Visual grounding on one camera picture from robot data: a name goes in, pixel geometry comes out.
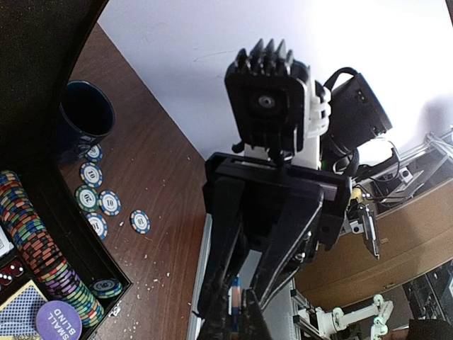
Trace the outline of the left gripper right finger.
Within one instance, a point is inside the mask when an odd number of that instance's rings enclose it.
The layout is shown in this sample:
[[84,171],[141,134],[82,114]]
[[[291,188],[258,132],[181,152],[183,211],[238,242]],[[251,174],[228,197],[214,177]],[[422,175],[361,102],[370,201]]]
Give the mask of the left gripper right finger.
[[262,310],[255,292],[247,289],[242,292],[240,314],[240,339],[271,340],[270,331],[265,323]]

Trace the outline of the dark blue mug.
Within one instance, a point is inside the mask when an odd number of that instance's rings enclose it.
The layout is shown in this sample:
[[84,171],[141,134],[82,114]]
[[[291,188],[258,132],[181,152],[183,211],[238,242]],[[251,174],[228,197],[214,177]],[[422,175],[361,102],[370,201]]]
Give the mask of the dark blue mug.
[[94,84],[70,81],[64,90],[54,127],[52,151],[60,164],[72,164],[113,130],[115,111]]

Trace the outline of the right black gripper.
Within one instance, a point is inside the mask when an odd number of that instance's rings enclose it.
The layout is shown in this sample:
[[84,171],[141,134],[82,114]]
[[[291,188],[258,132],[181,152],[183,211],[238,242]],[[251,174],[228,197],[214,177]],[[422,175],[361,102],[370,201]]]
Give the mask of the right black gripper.
[[325,251],[336,244],[352,193],[350,177],[294,165],[277,168],[262,159],[220,152],[205,162],[205,173],[202,190],[212,227],[197,303],[201,318],[206,318],[217,293],[231,285],[241,218],[250,248],[262,251],[268,241],[251,281],[261,308],[285,284],[279,277],[320,213],[305,261],[313,261],[320,244]]

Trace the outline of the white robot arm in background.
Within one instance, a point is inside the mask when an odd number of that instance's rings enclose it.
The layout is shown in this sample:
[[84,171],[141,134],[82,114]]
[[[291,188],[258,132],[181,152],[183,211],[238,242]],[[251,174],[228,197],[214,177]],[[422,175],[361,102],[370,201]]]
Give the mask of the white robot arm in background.
[[197,339],[341,339],[341,332],[358,322],[373,317],[370,339],[382,339],[388,334],[386,325],[394,308],[390,300],[375,295],[373,302],[346,313],[340,307],[326,312],[314,307],[290,283],[283,292],[289,311],[284,327],[271,327],[271,320],[258,306],[250,289],[241,289],[239,277],[222,287],[203,317]]

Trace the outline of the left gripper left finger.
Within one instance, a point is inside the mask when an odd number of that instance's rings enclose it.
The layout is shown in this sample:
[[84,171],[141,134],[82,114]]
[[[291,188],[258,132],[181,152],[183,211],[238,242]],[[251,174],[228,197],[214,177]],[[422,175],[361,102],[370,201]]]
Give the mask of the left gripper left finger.
[[216,283],[202,283],[197,303],[198,316],[203,320],[198,339],[230,339],[231,316],[229,314],[229,289],[232,275]]

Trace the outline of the black poker case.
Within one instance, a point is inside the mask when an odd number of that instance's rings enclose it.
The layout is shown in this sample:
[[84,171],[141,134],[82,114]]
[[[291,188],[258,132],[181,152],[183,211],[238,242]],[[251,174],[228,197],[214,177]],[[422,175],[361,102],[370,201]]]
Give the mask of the black poker case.
[[1,168],[18,174],[50,234],[88,283],[130,279],[81,214],[52,156],[64,88],[104,1],[1,2]]

